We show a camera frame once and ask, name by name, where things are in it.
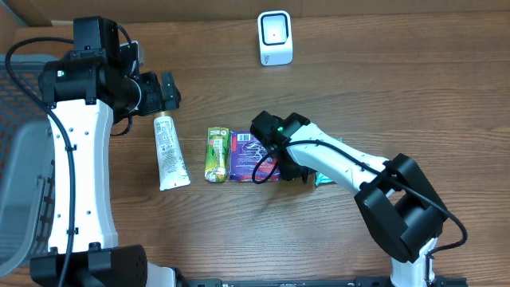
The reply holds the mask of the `teal wet wipes pack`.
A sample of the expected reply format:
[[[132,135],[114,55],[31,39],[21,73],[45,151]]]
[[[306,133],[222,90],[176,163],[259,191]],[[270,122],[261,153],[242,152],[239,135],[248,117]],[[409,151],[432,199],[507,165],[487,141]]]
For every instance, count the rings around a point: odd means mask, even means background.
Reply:
[[[324,173],[321,173],[321,172],[315,173],[315,186],[316,187],[321,186],[321,185],[331,184],[331,183],[334,183],[334,181],[332,179],[330,179],[329,177],[327,177]]]

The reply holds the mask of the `purple sanitary pad pack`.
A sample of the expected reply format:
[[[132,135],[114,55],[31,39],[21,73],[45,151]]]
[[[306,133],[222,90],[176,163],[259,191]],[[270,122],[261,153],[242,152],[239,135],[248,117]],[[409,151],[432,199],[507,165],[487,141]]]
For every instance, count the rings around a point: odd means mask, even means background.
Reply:
[[[266,154],[265,148],[250,132],[230,132],[229,178],[237,182],[252,182],[253,169]],[[267,158],[257,169],[256,180],[266,178],[275,164],[275,159]],[[279,180],[280,171],[276,168],[268,181]]]

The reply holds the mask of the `green yellow snack pouch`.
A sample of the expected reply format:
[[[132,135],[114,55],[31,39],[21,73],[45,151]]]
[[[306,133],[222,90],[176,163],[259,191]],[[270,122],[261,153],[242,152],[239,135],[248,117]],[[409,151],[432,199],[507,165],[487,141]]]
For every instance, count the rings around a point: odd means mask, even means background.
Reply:
[[[230,130],[208,128],[207,135],[205,179],[212,183],[224,183],[229,172]]]

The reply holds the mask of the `white tube with gold cap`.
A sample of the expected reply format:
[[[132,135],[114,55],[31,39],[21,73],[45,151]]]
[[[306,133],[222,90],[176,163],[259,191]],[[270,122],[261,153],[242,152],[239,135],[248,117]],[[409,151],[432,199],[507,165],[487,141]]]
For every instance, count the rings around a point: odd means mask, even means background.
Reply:
[[[190,185],[174,119],[169,112],[155,115],[155,146],[159,167],[159,189],[168,191]]]

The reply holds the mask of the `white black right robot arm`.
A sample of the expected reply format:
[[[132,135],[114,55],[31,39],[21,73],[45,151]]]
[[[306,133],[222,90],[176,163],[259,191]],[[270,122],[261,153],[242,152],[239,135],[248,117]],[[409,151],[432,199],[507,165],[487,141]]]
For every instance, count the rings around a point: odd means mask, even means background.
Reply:
[[[250,132],[275,159],[281,179],[306,181],[319,172],[353,195],[371,237],[391,257],[392,285],[435,284],[430,251],[447,209],[413,159],[356,150],[297,113],[282,119],[263,111]]]

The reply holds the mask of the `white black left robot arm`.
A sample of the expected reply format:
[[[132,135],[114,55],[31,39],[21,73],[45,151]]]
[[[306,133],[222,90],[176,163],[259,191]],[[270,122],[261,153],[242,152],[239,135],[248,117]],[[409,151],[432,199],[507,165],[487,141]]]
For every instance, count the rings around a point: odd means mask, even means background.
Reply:
[[[112,126],[176,109],[171,77],[139,71],[139,44],[99,16],[73,22],[73,49],[47,63],[39,88],[55,151],[55,207],[48,249],[29,264],[42,286],[180,286],[181,273],[120,246],[112,217],[108,148]]]

